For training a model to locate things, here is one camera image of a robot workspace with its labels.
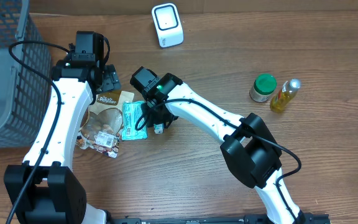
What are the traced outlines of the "small teal white packet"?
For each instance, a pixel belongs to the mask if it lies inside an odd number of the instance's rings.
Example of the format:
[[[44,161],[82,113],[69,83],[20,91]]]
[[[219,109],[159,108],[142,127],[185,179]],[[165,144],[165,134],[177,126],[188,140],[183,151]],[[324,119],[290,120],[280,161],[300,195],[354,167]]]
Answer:
[[[163,124],[155,124],[154,125],[155,134],[162,134],[163,130],[164,130],[164,125]]]

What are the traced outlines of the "teal white snack packet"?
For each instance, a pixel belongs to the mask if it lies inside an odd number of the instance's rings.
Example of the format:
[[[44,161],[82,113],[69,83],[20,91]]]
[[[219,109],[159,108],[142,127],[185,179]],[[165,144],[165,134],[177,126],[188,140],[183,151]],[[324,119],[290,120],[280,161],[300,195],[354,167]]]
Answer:
[[[135,124],[142,115],[142,105],[144,101],[125,102],[122,107],[124,128],[122,130],[122,140],[147,139],[146,127],[140,131],[135,129]]]

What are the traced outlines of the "brown snack packet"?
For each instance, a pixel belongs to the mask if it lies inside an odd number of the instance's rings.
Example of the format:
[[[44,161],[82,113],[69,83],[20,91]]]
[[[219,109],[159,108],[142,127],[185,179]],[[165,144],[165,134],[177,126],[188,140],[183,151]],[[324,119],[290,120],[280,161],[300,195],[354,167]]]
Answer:
[[[75,145],[80,149],[93,149],[115,158],[124,128],[123,104],[130,103],[134,94],[114,90],[96,96],[83,117]]]

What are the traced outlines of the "green lid white jar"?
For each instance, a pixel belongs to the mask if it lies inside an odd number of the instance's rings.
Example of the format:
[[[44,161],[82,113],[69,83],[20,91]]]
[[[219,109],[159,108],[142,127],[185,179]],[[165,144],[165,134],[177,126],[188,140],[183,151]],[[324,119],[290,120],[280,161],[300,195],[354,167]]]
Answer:
[[[277,81],[275,77],[269,73],[263,73],[254,80],[249,95],[256,102],[266,102],[276,87]]]

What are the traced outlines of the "yellow liquid bottle silver cap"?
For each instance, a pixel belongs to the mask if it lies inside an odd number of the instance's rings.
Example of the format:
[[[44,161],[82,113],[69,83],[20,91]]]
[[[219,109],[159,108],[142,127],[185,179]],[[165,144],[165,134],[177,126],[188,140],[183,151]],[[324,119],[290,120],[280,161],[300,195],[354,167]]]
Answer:
[[[270,109],[276,113],[284,112],[287,104],[296,96],[301,88],[301,81],[293,78],[286,81],[281,90],[272,97],[270,102]]]

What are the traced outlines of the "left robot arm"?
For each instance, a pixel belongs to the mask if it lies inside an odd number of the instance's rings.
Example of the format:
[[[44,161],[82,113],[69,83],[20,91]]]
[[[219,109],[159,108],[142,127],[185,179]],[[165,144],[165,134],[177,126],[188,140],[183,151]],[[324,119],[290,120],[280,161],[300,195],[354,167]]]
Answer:
[[[96,96],[121,87],[110,44],[102,34],[78,31],[76,42],[49,75],[11,54],[22,67],[51,87],[50,101],[39,133],[20,165],[9,165],[4,184],[12,202],[7,222],[113,223],[107,210],[87,202],[86,191],[75,177],[73,152],[81,120]]]

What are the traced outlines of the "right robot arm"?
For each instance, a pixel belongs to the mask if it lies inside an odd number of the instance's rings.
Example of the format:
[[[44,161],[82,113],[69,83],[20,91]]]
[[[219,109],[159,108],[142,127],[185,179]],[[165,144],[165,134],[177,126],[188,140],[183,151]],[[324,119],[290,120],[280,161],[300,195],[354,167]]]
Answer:
[[[220,145],[231,174],[246,187],[255,189],[272,223],[304,223],[305,217],[290,197],[280,156],[294,153],[277,144],[261,117],[243,117],[212,104],[171,73],[162,78],[140,67],[130,84],[145,103],[135,129],[168,128],[183,118],[214,138]]]

